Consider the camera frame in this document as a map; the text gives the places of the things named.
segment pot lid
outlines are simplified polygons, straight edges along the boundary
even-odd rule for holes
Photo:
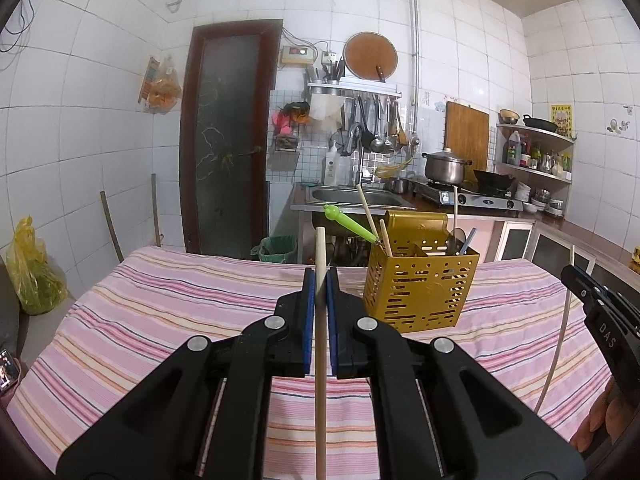
[[[466,159],[460,158],[452,153],[451,148],[445,148],[441,152],[430,153],[429,156],[433,158],[439,158],[440,160],[448,160],[449,162],[459,162],[460,164],[466,164]]]

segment wooden stick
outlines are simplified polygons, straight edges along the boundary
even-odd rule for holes
[[[571,252],[569,256],[569,265],[573,265],[575,262],[575,245],[571,246]],[[554,377],[554,373],[556,371],[556,366],[558,365],[558,358],[560,357],[560,349],[562,348],[562,342],[564,341],[564,332],[566,331],[567,322],[569,321],[569,311],[571,306],[571,291],[569,289],[566,290],[566,296],[564,297],[564,312],[562,313],[562,322],[560,323],[560,333],[558,335],[558,343],[556,344],[556,352],[554,353],[554,358],[551,361],[551,368],[549,368],[549,373],[546,375],[545,385],[542,387],[542,392],[540,392],[540,397],[538,398],[538,403],[536,404],[536,408],[534,413],[538,413],[540,408],[542,407],[542,401],[545,400],[546,391],[549,389],[551,385],[551,379]]]
[[[122,250],[120,250],[120,244],[118,243],[118,237],[116,236],[116,229],[114,229],[113,227],[113,221],[111,220],[111,213],[109,213],[109,204],[107,204],[107,195],[104,193],[104,191],[100,192],[100,200],[102,200],[102,209],[104,211],[104,217],[107,220],[107,227],[109,228],[109,234],[111,235],[113,248],[116,251],[116,256],[118,257],[118,261],[122,263],[124,261],[124,257],[122,256]]]
[[[158,223],[158,192],[156,188],[156,174],[151,174],[151,200],[154,207],[154,236],[156,247],[160,247],[160,224]]]
[[[376,223],[373,221],[373,216],[371,216],[371,211],[369,210],[367,199],[364,198],[364,191],[362,190],[362,186],[358,184],[356,186],[356,189],[358,190],[358,195],[360,196],[360,201],[362,202],[362,206],[364,208],[364,213],[367,215],[367,220],[369,221],[369,227],[371,227],[371,232],[376,235],[376,238],[380,238],[380,236],[378,236],[378,231],[376,229]]]
[[[389,241],[389,233],[386,232],[385,219],[380,219],[380,232],[382,233],[382,239],[385,243],[385,253],[391,258],[394,254],[391,252],[391,242]]]
[[[316,229],[316,480],[326,480],[326,234]]]

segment gas stove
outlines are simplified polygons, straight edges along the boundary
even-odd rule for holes
[[[522,211],[522,202],[511,197],[511,193],[498,189],[472,189],[474,186],[464,183],[458,187],[458,205],[503,211]],[[426,180],[414,180],[414,193],[441,206],[453,206],[453,186]]]

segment perforated metal basket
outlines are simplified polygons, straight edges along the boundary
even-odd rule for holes
[[[369,257],[364,303],[367,313],[398,332],[455,326],[480,255],[446,256],[447,216],[388,212],[393,257],[374,246]]]

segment metal screw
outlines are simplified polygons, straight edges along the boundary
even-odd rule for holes
[[[281,316],[269,316],[264,320],[264,325],[267,328],[271,328],[272,330],[277,330],[284,326],[284,318]]]
[[[358,320],[357,325],[361,330],[375,330],[378,326],[378,322],[372,317],[361,317]]]
[[[209,344],[209,341],[207,340],[206,337],[197,335],[189,339],[187,343],[187,348],[192,352],[200,352],[204,350],[208,344]]]
[[[434,341],[433,347],[443,354],[448,354],[449,352],[453,352],[455,345],[453,341],[448,337],[439,337]]]

